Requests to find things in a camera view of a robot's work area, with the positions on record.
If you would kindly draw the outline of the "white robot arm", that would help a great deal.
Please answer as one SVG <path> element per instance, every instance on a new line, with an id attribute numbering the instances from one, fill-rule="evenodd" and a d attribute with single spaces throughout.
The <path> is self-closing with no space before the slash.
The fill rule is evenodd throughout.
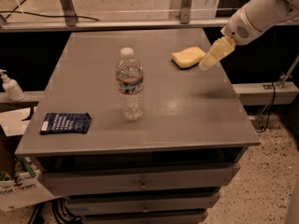
<path id="1" fill-rule="evenodd" d="M 207 70 L 231 54 L 236 46 L 245 46 L 267 30 L 299 14 L 299 0 L 250 0 L 228 20 L 217 39 L 199 63 Z"/>

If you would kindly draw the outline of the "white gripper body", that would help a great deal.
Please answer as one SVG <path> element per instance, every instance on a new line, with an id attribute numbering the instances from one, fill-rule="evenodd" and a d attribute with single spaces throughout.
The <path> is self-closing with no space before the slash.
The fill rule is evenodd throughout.
<path id="1" fill-rule="evenodd" d="M 264 9 L 249 4 L 240 8 L 221 29 L 221 33 L 230 36 L 238 46 L 244 46 L 264 33 Z"/>

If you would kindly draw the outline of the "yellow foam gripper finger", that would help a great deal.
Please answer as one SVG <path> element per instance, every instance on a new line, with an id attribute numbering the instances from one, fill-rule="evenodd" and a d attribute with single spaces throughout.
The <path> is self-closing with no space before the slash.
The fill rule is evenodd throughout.
<path id="1" fill-rule="evenodd" d="M 235 40 L 230 36 L 217 39 L 209 50 L 209 55 L 216 61 L 220 61 L 235 50 Z"/>
<path id="2" fill-rule="evenodd" d="M 199 63 L 199 67 L 202 70 L 207 70 L 213 65 L 215 65 L 217 62 L 217 57 L 213 53 L 208 52 L 203 58 L 203 60 Z"/>

